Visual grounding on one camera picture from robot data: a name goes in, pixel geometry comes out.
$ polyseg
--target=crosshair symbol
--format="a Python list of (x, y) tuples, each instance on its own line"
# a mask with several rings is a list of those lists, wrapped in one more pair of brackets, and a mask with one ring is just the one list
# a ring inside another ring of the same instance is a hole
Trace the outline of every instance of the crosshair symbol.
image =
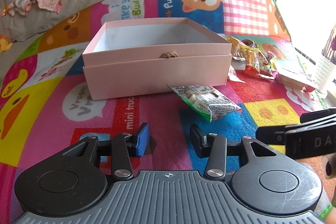
[(167, 178), (171, 178), (171, 177), (173, 177), (173, 176), (175, 176), (175, 175), (172, 174), (172, 173), (167, 173), (167, 174), (164, 174), (164, 176), (167, 177)]

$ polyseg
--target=blue gripper pad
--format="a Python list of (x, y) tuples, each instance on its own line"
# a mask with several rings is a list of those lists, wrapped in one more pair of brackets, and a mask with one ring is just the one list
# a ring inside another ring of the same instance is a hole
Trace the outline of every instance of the blue gripper pad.
[(138, 135), (138, 145), (136, 146), (136, 155), (140, 157), (143, 156), (143, 154), (145, 153), (147, 144), (149, 142), (149, 137), (151, 135), (148, 123), (143, 122), (136, 134)]

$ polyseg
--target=pink small box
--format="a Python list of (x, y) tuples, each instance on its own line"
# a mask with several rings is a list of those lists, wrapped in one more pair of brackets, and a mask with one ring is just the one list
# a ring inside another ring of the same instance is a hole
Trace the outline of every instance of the pink small box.
[[(160, 58), (171, 51), (178, 57)], [(225, 85), (230, 51), (231, 43), (187, 18), (120, 20), (97, 32), (83, 69), (93, 100)]]

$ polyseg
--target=yellow plush toy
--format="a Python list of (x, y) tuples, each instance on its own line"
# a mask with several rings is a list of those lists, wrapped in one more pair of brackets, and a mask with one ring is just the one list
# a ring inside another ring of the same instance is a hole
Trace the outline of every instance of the yellow plush toy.
[(9, 50), (12, 45), (13, 43), (11, 42), (10, 37), (5, 37), (4, 35), (0, 34), (0, 52)]

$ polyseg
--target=baby play mat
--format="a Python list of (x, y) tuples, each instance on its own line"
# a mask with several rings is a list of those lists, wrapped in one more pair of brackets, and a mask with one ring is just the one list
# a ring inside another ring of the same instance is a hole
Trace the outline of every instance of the baby play mat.
[[(246, 77), (244, 71), (237, 74), (246, 83), (228, 80), (225, 86), (216, 87), (242, 112), (211, 123), (172, 92), (92, 101), (81, 57), (92, 37), (108, 21), (155, 17), (187, 17), (216, 33), (252, 39), (262, 51), (272, 52), (283, 67), (302, 72), (274, 0), (104, 0), (72, 15), (33, 42), (4, 78), (0, 93), (1, 224), (22, 214), (13, 189), (18, 175), (88, 135), (109, 140), (148, 122), (150, 145), (145, 156), (132, 159), (135, 173), (141, 169), (203, 173), (206, 159), (197, 158), (188, 137), (192, 123), (205, 133), (240, 141), (242, 136), (255, 136), (259, 126), (298, 123), (302, 113), (323, 108), (315, 94), (274, 80)], [(324, 179), (319, 157), (302, 162), (323, 181), (315, 212), (325, 218), (333, 209), (334, 182)], [(102, 158), (105, 172), (110, 164), (110, 158)], [(227, 172), (236, 169), (237, 158), (229, 157)]]

